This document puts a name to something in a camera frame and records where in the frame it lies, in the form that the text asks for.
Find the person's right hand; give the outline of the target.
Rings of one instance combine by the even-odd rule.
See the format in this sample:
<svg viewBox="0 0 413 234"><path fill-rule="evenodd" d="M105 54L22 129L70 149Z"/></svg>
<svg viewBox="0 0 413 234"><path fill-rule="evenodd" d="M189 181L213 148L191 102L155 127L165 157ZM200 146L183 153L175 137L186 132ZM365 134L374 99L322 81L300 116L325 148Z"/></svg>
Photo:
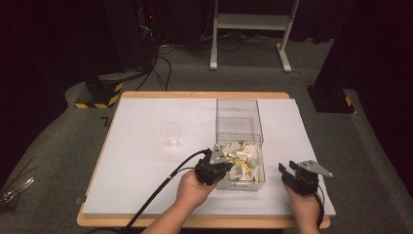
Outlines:
<svg viewBox="0 0 413 234"><path fill-rule="evenodd" d="M300 234L319 234L319 203L314 195L300 195L289 186L285 191L290 199L297 230Z"/></svg>

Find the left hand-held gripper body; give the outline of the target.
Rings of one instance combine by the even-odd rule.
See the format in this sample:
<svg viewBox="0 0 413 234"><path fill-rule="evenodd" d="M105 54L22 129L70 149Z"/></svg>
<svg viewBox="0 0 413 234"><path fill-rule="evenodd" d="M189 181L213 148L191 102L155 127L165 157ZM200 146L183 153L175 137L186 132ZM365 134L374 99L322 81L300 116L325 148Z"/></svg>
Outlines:
<svg viewBox="0 0 413 234"><path fill-rule="evenodd" d="M213 185L226 175L225 164L229 163L227 156L220 146L215 144L213 149L208 149L205 157L200 159L195 166L195 173L200 183Z"/></svg>

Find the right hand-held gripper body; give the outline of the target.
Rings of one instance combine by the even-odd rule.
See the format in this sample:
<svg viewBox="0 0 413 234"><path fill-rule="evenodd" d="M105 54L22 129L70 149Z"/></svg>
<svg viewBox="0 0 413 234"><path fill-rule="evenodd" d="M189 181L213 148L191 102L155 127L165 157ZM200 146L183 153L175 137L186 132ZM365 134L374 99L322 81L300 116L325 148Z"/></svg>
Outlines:
<svg viewBox="0 0 413 234"><path fill-rule="evenodd" d="M300 195L313 194L318 191L319 175L333 177L333 173L314 160L296 164L299 170L294 172L294 174L287 172L286 178L283 178L282 181Z"/></svg>

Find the person's left hand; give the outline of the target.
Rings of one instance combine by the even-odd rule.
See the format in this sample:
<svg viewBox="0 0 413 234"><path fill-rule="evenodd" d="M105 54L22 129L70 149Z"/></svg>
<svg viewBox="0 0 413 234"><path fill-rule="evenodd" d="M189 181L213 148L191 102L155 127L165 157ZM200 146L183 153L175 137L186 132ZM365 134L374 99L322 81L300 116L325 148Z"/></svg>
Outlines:
<svg viewBox="0 0 413 234"><path fill-rule="evenodd" d="M179 181L174 203L178 208L191 213L207 200L215 186L215 183L213 185L200 183L195 171L190 170Z"/></svg>

